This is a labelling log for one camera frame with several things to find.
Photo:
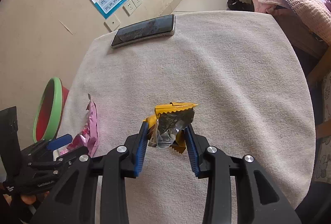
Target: crumpled candy wrapper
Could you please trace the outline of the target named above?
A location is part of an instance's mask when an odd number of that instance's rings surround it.
[[[154,114],[144,121],[148,122],[148,146],[172,147],[179,153],[186,149],[183,130],[193,121],[194,109],[191,102],[171,102],[155,106]]]
[[[90,94],[88,95],[90,100],[86,110],[89,110],[87,114],[87,122],[84,129],[75,136],[72,142],[67,145],[67,148],[60,152],[63,155],[79,146],[86,146],[88,148],[88,154],[93,157],[95,151],[99,145],[98,135],[98,115],[95,103],[92,101]]]

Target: phone screen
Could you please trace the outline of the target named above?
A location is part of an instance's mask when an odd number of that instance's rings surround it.
[[[111,46],[113,47],[140,38],[169,33],[173,30],[173,24],[174,15],[167,15],[120,28]]]

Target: beige wall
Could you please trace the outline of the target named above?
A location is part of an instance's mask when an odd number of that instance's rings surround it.
[[[170,14],[180,1],[143,0],[130,17],[122,8],[115,13],[123,27]],[[0,110],[17,106],[21,148],[32,143],[34,116],[48,80],[60,77],[70,88],[92,40],[108,32],[104,21],[90,0],[1,0]]]

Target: bed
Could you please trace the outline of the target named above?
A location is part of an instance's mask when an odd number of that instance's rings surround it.
[[[327,0],[252,0],[255,12],[271,14],[294,50],[308,55],[306,76],[331,45],[331,12]]]

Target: metal screw head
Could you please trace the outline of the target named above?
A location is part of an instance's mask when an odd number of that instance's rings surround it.
[[[88,155],[84,154],[82,156],[79,157],[80,161],[87,161],[88,160]]]
[[[215,148],[214,146],[208,146],[207,151],[210,153],[215,153],[217,151],[217,148]]]
[[[119,146],[116,150],[117,150],[117,152],[119,152],[119,153],[123,153],[123,152],[126,151],[126,147],[125,147],[125,146]]]
[[[254,158],[251,155],[246,155],[245,156],[245,161],[247,161],[247,162],[253,162],[254,161]]]

